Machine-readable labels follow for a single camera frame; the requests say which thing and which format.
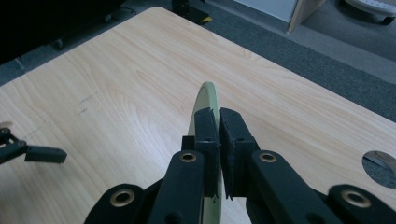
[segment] table surface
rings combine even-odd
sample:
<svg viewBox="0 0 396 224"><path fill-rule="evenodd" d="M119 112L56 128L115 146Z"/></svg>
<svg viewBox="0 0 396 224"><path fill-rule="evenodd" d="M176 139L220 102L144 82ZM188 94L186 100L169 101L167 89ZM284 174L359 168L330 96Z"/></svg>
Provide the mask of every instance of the table surface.
<svg viewBox="0 0 396 224"><path fill-rule="evenodd" d="M162 178L205 81L309 186L356 185L396 209L396 190L361 164L371 150L395 156L394 122L155 7L1 87L0 122L68 157L1 165L0 222L82 223L109 188ZM222 223L248 223L245 210L223 201Z"/></svg>

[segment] black clamp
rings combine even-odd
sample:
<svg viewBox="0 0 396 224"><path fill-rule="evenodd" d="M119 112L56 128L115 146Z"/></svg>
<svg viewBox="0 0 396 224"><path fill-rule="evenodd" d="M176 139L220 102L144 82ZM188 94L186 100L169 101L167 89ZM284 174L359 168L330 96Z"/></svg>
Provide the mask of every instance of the black clamp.
<svg viewBox="0 0 396 224"><path fill-rule="evenodd" d="M67 154L59 148L28 146L15 137L9 128L0 129L0 164L26 154L25 161L63 163Z"/></svg>
<svg viewBox="0 0 396 224"><path fill-rule="evenodd" d="M396 223L396 212L364 189L338 185L327 196L311 189L281 155L259 148L239 113L220 110L219 134L209 108L194 119L195 136L183 137L163 179L109 189L85 223L202 223L220 164L226 196L247 199L252 223Z"/></svg>

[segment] chair wheel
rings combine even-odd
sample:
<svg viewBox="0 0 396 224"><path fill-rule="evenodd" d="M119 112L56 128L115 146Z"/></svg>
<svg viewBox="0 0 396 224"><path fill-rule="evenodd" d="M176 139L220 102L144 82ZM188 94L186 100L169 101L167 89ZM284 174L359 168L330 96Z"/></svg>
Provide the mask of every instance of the chair wheel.
<svg viewBox="0 0 396 224"><path fill-rule="evenodd" d="M383 25L389 25L395 20L394 17L386 17L384 20L382 20Z"/></svg>
<svg viewBox="0 0 396 224"><path fill-rule="evenodd" d="M110 20L111 20L111 14L106 15L105 19L104 19L104 22L108 23L108 22L110 22Z"/></svg>
<svg viewBox="0 0 396 224"><path fill-rule="evenodd" d="M62 49L64 47L64 41L62 39L57 39L54 44L56 49Z"/></svg>

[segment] round plate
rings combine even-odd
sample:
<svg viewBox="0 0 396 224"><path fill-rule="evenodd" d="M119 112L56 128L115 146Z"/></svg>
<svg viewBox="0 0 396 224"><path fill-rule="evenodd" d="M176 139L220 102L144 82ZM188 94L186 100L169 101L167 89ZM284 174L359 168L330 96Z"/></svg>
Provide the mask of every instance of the round plate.
<svg viewBox="0 0 396 224"><path fill-rule="evenodd" d="M190 127L188 135L195 135L195 122L194 114L200 109L210 107L213 110L215 117L216 127L219 135L219 124L220 124L220 112L219 112L219 100L216 92L216 87L212 82L204 82L201 89L198 91L197 98L195 100L194 109L192 110ZM221 170L219 168L219 179L218 179L218 195L215 198L204 198L204 215L203 222L208 224L219 224L221 219Z"/></svg>

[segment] white cabinet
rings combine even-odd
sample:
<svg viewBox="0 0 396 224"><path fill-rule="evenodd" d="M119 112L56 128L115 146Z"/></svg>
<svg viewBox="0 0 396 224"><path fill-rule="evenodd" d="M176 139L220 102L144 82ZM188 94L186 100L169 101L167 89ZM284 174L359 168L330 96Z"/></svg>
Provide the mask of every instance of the white cabinet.
<svg viewBox="0 0 396 224"><path fill-rule="evenodd" d="M234 0L282 21L290 22L297 0Z"/></svg>

